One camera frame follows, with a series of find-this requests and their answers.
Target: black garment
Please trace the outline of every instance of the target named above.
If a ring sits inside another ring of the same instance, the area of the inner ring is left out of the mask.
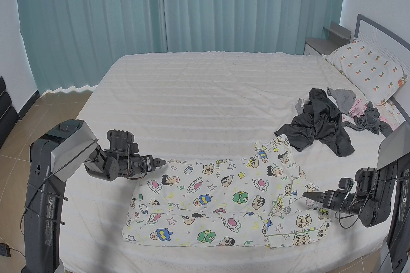
[[[369,102],[365,113],[360,117],[355,116],[353,118],[356,125],[351,122],[343,122],[342,126],[348,126],[356,131],[363,131],[366,129],[374,134],[379,134],[379,132],[382,132],[382,134],[387,137],[393,132],[393,130],[389,124],[379,120],[379,117],[379,111],[377,108],[373,108],[372,103]]]
[[[290,124],[282,126],[275,134],[286,134],[290,145],[299,152],[316,139],[339,157],[352,154],[355,149],[349,135],[341,127],[341,112],[326,96],[326,92],[311,89],[309,99],[309,103],[303,107],[303,113],[295,116]]]

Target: bed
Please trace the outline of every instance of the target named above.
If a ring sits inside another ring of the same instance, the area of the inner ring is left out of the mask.
[[[356,37],[368,38],[387,55],[394,53],[409,73],[410,45],[361,15],[357,25]],[[297,99],[306,98],[313,87],[345,88],[363,96],[319,56],[129,55],[111,67],[78,119],[87,122],[103,148],[109,147],[107,131],[120,129],[135,135],[141,154],[187,160],[242,158],[252,156],[256,141],[270,140],[274,131],[289,123],[297,114]],[[404,85],[393,101],[408,118],[406,87],[410,88]],[[321,190],[335,189],[340,177],[353,177],[361,167],[376,166],[384,137],[346,130],[356,149],[351,156],[339,158],[318,141],[294,152],[307,178]],[[320,242],[277,249],[136,245],[124,242],[121,230],[137,183],[91,178],[82,167],[67,181],[69,201],[63,206],[61,219],[66,224],[60,235],[60,258],[66,269],[74,273],[326,272],[380,248],[390,227],[388,219],[372,228],[358,222],[344,230],[334,219]]]

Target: outlined star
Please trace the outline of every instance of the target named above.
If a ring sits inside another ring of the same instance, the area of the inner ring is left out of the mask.
[[[136,241],[136,239],[134,237],[135,237],[135,235],[128,235],[128,237],[126,237],[126,239],[128,241]]]
[[[280,223],[279,223],[278,225],[275,225],[275,227],[276,227],[276,230],[275,230],[275,231],[279,231],[279,233],[280,233],[280,231],[282,231],[282,229],[283,229],[283,227],[282,227],[282,225],[280,225]]]
[[[167,221],[170,225],[175,225],[175,222],[178,222],[178,221],[174,220],[173,217],[171,217],[170,219],[167,219]]]

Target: tile floor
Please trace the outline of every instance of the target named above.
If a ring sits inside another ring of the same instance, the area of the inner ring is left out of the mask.
[[[30,144],[58,123],[76,118],[90,95],[90,91],[46,94],[17,122],[0,148],[0,242],[24,253],[19,223],[30,170]],[[11,258],[0,256],[0,272],[18,273],[23,268],[23,256],[13,250],[11,252]],[[376,259],[377,252],[360,257],[331,273],[370,273]]]

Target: black drawer unit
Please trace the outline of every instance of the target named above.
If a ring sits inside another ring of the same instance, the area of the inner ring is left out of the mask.
[[[0,148],[18,121],[18,114],[6,92],[6,83],[0,77]]]

